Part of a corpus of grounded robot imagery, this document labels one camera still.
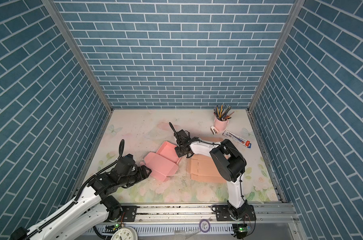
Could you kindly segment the aluminium mounting rail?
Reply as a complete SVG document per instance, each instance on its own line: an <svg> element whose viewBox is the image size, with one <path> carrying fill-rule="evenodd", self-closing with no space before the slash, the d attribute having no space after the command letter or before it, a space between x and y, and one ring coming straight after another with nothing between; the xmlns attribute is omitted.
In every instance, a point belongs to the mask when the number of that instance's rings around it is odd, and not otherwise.
<svg viewBox="0 0 363 240"><path fill-rule="evenodd" d="M256 215L255 221L228 221L219 222L211 207L213 204L139 204L135 221L132 224L197 224L201 220L209 220L213 224L217 223L282 223L293 224L299 221L292 204L267 203L254 204ZM71 224L84 217L91 226L106 224L120 224L110 222L108 217L112 211L108 211L102 204L94 207L87 207L85 210L75 213L75 208L71 208L66 213L57 218L58 221L66 220Z"/></svg>

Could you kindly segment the pink pencil cup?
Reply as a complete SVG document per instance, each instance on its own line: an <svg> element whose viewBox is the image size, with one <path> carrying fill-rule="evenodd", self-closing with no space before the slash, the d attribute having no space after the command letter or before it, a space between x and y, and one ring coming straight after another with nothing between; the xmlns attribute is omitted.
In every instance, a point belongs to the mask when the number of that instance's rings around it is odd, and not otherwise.
<svg viewBox="0 0 363 240"><path fill-rule="evenodd" d="M214 124L213 126L218 130L218 132L224 132L228 126L229 120L221 120L217 117L214 117Z"/></svg>

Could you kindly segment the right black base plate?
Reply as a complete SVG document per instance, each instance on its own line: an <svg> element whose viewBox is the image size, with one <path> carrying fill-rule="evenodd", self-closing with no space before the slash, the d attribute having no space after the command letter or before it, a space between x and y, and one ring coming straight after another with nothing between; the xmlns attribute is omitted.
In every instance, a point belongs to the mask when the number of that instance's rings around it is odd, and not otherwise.
<svg viewBox="0 0 363 240"><path fill-rule="evenodd" d="M247 203L237 209L230 204L213 205L211 209L215 213L216 220L219 222L256 220L253 205Z"/></svg>

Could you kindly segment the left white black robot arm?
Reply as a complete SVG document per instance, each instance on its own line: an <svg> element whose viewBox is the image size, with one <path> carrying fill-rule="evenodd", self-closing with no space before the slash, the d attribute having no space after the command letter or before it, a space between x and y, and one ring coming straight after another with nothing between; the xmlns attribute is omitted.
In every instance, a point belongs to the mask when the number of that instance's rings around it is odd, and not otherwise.
<svg viewBox="0 0 363 240"><path fill-rule="evenodd" d="M138 166L131 154L119 157L85 181L68 203L28 229L19 227L10 239L73 240L106 220L117 220L122 208L112 194L147 179L150 174L151 169Z"/></svg>

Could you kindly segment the orange paper box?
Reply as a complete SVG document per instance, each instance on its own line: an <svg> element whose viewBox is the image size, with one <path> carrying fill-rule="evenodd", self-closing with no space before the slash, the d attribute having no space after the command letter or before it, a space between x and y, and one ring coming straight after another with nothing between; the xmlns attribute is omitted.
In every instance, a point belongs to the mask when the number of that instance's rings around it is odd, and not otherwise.
<svg viewBox="0 0 363 240"><path fill-rule="evenodd" d="M215 146L197 147L197 154L187 160L187 173L190 175L191 180L200 183L226 183L226 180L220 175L210 151Z"/></svg>

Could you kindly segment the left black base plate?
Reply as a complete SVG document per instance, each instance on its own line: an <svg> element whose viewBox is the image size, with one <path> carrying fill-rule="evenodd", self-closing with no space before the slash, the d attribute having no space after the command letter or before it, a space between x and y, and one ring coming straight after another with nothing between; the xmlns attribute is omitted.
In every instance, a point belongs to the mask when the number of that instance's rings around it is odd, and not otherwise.
<svg viewBox="0 0 363 240"><path fill-rule="evenodd" d="M135 221L137 206L122 206L112 211L108 220L115 223L132 223Z"/></svg>

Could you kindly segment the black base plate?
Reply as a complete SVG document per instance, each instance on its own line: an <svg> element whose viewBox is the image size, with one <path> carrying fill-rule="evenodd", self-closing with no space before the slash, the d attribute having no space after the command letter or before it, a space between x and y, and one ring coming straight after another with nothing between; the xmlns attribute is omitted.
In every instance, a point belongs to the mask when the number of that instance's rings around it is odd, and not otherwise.
<svg viewBox="0 0 363 240"><path fill-rule="evenodd" d="M247 203L237 209L230 204L213 205L211 209L215 213L216 220L219 222L256 220L253 205Z"/></svg>
<svg viewBox="0 0 363 240"><path fill-rule="evenodd" d="M115 223L132 223L135 221L137 206L122 206L112 211L108 220Z"/></svg>

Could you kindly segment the coloured pencils bundle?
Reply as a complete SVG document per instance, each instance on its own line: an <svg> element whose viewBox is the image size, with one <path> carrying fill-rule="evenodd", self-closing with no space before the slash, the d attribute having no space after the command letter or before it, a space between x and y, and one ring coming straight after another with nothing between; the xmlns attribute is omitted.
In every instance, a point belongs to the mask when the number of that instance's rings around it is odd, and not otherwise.
<svg viewBox="0 0 363 240"><path fill-rule="evenodd" d="M225 122L232 117L234 111L230 105L220 105L214 107L213 114L217 120Z"/></svg>

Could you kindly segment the pink paper box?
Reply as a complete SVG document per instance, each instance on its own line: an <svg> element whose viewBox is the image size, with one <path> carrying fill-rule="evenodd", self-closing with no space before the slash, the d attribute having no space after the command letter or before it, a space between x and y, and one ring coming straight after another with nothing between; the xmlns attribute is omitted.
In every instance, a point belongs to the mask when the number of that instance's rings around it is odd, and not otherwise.
<svg viewBox="0 0 363 240"><path fill-rule="evenodd" d="M141 165L151 169L153 178L160 182L167 182L178 170L180 157L175 151L176 145L165 141L157 152L150 152L145 157Z"/></svg>

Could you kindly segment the white round clock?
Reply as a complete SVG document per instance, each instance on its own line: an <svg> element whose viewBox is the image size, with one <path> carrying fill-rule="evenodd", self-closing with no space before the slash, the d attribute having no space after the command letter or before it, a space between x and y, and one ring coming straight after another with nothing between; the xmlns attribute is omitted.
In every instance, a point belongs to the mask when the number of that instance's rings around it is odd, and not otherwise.
<svg viewBox="0 0 363 240"><path fill-rule="evenodd" d="M111 240L138 240L138 234L132 227L123 227L113 234Z"/></svg>

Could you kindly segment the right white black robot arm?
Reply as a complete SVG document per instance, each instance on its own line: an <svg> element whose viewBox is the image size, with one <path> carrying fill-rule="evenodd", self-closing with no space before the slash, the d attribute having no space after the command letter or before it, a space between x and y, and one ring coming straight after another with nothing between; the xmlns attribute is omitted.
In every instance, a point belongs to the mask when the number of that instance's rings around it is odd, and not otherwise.
<svg viewBox="0 0 363 240"><path fill-rule="evenodd" d="M207 142L198 137L192 138L188 131L174 131L177 147L175 152L179 157L203 155L211 157L219 174L227 181L228 212L232 218L239 220L251 210L251 205L245 198L242 183L246 160L233 145L225 139L222 142Z"/></svg>

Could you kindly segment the white toothpaste tube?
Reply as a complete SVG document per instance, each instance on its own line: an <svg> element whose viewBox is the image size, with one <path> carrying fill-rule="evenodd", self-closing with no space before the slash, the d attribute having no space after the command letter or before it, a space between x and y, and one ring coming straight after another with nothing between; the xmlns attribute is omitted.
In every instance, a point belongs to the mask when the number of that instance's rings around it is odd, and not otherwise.
<svg viewBox="0 0 363 240"><path fill-rule="evenodd" d="M231 138L233 140L235 140L236 142L238 142L239 144L242 144L243 146L247 147L247 148L251 148L251 142L240 137L240 136L237 136L235 134L233 134L232 132L228 131L228 130L225 130L222 134L223 136L226 136L228 138Z"/></svg>

